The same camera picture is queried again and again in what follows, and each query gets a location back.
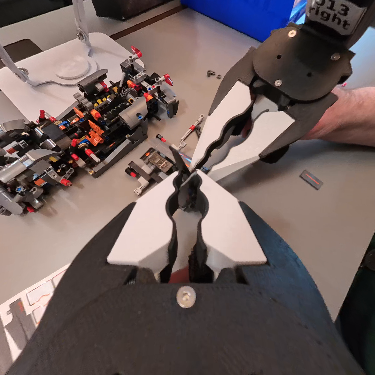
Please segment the blue plastic bin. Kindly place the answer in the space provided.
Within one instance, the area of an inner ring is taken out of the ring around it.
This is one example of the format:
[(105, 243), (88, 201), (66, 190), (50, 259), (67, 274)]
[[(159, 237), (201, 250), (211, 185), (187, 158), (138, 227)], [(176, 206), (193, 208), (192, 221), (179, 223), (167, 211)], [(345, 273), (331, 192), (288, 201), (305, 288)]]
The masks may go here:
[(182, 5), (223, 23), (255, 40), (296, 22), (305, 13), (306, 0), (181, 0)]

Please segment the grey axle with red pin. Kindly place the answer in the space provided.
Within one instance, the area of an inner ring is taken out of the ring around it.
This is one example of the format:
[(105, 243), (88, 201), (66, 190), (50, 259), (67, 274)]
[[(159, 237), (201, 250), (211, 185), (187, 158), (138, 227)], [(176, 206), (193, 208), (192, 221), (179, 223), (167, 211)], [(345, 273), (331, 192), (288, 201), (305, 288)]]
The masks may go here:
[(199, 118), (195, 121), (195, 123), (189, 127), (189, 129), (186, 131), (186, 133), (181, 137), (180, 139), (180, 143), (179, 143), (179, 146), (178, 146), (178, 149), (181, 150), (183, 148), (185, 148), (186, 146), (186, 140), (188, 139), (188, 137), (195, 133), (198, 137), (198, 139), (200, 138), (201, 136), (201, 123), (203, 122), (203, 120), (205, 119), (205, 115), (204, 114), (201, 114), (199, 116)]

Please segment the person's right hand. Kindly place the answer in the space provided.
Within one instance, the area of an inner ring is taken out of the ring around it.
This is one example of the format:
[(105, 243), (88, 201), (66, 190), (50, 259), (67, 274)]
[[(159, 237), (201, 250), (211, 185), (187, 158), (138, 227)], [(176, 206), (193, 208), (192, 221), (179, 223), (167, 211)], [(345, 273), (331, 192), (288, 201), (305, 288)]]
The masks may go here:
[(338, 99), (301, 140), (375, 146), (375, 88), (332, 90)]

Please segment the white sticker sheet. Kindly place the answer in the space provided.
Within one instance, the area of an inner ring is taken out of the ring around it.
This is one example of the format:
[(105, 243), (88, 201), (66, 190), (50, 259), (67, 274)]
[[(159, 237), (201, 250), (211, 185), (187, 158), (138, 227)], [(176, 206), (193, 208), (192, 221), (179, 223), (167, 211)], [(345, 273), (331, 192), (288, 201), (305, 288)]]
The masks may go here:
[(0, 306), (0, 374), (25, 348), (70, 264), (16, 294)]

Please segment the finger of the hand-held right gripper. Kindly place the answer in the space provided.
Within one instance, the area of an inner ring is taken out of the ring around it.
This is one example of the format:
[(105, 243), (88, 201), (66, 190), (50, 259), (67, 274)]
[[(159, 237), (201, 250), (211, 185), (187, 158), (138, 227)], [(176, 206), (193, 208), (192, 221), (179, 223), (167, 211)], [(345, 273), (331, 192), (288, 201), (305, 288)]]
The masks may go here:
[(237, 81), (203, 126), (190, 162), (190, 171), (201, 168), (211, 152), (219, 147), (229, 130), (241, 122), (251, 109), (250, 87)]
[(257, 97), (251, 113), (252, 128), (247, 138), (232, 147), (223, 161), (213, 165), (209, 177), (219, 181), (260, 159), (260, 154), (293, 123), (294, 119), (266, 97)]

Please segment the dark grey lego panel piece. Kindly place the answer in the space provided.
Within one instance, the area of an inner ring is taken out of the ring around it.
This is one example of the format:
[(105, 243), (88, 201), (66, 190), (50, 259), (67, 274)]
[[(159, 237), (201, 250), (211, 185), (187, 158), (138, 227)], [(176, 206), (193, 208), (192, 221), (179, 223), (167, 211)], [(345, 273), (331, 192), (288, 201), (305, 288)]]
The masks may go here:
[(197, 171), (190, 172), (179, 151), (170, 146), (170, 151), (175, 159), (178, 171), (177, 203), (185, 212), (199, 212), (202, 216), (206, 211), (207, 199), (201, 191), (203, 180)]

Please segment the large lego car chassis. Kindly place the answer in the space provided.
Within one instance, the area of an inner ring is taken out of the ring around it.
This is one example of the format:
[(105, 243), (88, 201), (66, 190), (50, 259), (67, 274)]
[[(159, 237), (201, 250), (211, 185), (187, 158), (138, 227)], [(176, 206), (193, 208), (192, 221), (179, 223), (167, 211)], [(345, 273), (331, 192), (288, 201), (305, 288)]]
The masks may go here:
[(78, 82), (77, 104), (61, 119), (40, 110), (36, 122), (17, 119), (1, 124), (0, 213), (21, 215), (44, 205), (53, 186), (71, 186), (77, 168), (97, 178), (147, 139), (147, 120), (160, 107), (169, 118), (179, 100), (167, 91), (169, 74), (149, 76), (132, 52), (118, 82), (105, 83), (107, 69)]

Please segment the dark lego tile red line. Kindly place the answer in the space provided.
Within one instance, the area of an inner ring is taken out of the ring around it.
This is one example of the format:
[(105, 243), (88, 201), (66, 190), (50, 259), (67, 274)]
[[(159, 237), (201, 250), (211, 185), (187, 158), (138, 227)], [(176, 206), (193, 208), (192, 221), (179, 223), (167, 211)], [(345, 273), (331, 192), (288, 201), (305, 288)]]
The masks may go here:
[(305, 182), (311, 185), (315, 190), (320, 190), (323, 182), (318, 179), (315, 175), (313, 175), (310, 171), (304, 170), (300, 174), (300, 178), (302, 178)]

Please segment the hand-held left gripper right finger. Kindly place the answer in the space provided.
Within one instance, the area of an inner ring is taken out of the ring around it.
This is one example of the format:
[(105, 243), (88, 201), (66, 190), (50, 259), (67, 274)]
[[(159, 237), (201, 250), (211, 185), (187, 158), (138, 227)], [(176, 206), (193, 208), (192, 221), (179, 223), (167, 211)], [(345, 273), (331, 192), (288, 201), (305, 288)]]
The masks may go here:
[(188, 182), (192, 206), (201, 214), (189, 256), (190, 282), (209, 283), (223, 269), (266, 264), (240, 202), (200, 170)]

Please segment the white book stand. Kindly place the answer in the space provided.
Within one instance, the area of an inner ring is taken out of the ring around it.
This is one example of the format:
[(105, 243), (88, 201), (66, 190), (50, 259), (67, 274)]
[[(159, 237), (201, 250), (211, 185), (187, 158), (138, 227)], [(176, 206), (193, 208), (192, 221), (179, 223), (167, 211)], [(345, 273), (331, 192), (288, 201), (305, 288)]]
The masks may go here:
[(73, 1), (77, 36), (64, 44), (14, 63), (0, 46), (0, 88), (22, 115), (36, 120), (40, 110), (60, 115), (73, 103), (77, 83), (100, 69), (118, 80), (120, 63), (131, 53), (108, 35), (89, 33), (83, 1)]

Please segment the black grey lego frame assembly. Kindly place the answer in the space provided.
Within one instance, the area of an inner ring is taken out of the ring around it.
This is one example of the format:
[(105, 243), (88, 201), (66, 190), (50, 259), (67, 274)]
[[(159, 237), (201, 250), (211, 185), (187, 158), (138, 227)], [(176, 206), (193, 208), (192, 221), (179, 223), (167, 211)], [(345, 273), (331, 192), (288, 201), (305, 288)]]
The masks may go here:
[(174, 145), (151, 146), (140, 158), (143, 164), (140, 166), (131, 161), (125, 169), (125, 173), (137, 179), (139, 186), (134, 194), (141, 196), (151, 183), (160, 183), (172, 173), (178, 171), (178, 166), (171, 148)]

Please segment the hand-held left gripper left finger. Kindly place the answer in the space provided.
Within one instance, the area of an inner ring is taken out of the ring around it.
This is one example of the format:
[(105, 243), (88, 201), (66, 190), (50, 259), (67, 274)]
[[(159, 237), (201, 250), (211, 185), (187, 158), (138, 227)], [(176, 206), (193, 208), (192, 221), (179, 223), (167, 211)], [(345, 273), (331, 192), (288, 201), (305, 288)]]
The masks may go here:
[(173, 214), (179, 208), (179, 172), (140, 197), (119, 234), (107, 262), (152, 270), (168, 283), (177, 257)]

